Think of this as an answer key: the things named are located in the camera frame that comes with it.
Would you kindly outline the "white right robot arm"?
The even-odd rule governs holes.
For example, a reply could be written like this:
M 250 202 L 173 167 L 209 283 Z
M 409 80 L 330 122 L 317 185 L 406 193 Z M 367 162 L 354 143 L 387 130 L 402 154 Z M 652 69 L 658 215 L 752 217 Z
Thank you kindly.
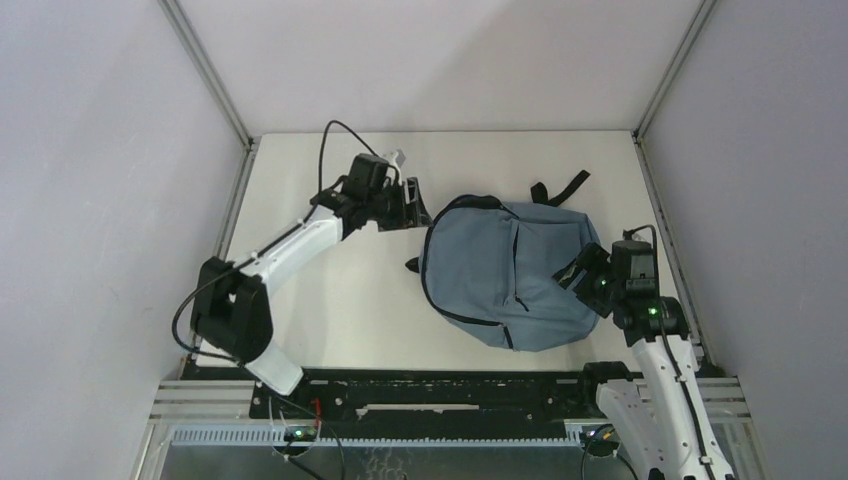
M 650 401 L 622 362 L 584 365 L 579 406 L 604 415 L 638 479 L 732 479 L 700 393 L 698 363 L 680 302 L 660 292 L 654 245 L 631 238 L 587 244 L 555 276 L 577 300 L 622 331 Z

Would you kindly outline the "right aluminium corner post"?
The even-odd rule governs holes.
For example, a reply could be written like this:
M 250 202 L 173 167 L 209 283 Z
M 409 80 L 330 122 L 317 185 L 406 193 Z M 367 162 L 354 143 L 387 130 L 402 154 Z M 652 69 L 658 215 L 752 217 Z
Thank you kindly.
M 635 143 L 640 143 L 650 129 L 668 91 L 671 89 L 673 82 L 682 70 L 703 29 L 706 27 L 713 11 L 718 5 L 718 0 L 701 0 L 698 2 L 695 13 L 689 20 L 680 41 L 675 47 L 672 57 L 650 96 L 636 128 L 632 131 L 632 137 Z

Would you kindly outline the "blue student backpack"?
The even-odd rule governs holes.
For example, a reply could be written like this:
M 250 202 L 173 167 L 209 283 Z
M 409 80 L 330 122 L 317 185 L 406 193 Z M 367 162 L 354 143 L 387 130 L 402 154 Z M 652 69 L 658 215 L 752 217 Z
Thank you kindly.
M 450 201 L 405 264 L 428 304 L 490 347 L 540 352 L 587 338 L 598 314 L 555 276 L 599 240 L 587 214 L 563 206 L 589 176 L 580 171 L 556 195 L 538 182 L 528 202 L 474 194 Z

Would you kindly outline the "left aluminium corner post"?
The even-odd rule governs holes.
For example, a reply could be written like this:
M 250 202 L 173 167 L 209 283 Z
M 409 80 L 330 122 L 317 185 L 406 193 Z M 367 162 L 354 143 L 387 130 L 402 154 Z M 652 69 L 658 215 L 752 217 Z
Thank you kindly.
M 242 116 L 238 112 L 231 95 L 184 6 L 177 0 L 158 0 L 157 4 L 163 11 L 188 58 L 194 65 L 201 81 L 223 115 L 224 120 L 235 134 L 243 149 L 249 151 L 254 144 L 253 137 L 249 133 Z

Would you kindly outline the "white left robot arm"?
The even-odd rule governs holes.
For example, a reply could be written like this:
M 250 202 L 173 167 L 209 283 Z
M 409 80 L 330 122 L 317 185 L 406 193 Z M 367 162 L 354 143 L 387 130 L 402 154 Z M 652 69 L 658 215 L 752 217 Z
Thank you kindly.
M 313 258 L 369 222 L 381 232 L 431 225 L 417 178 L 401 173 L 405 160 L 401 150 L 355 156 L 347 174 L 261 247 L 201 266 L 188 300 L 191 329 L 272 390 L 274 404 L 290 417 L 310 409 L 313 392 L 301 383 L 303 368 L 274 339 L 271 300 Z

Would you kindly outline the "aluminium corner post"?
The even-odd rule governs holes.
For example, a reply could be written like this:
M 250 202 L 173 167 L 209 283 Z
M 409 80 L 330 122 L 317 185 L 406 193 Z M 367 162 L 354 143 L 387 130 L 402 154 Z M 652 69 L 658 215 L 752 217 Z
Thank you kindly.
M 235 134 L 243 149 L 249 151 L 254 144 L 253 137 L 249 133 L 242 116 L 238 112 L 231 95 L 184 6 L 177 0 L 158 0 L 157 4 L 163 11 L 188 58 L 194 65 L 201 81 L 223 115 L 224 120 Z
M 701 0 L 698 2 L 695 13 L 689 20 L 680 41 L 675 47 L 672 57 L 650 96 L 636 128 L 632 131 L 632 137 L 635 143 L 640 143 L 650 129 L 668 91 L 671 89 L 673 82 L 682 70 L 703 29 L 706 27 L 713 11 L 718 5 L 718 0 Z

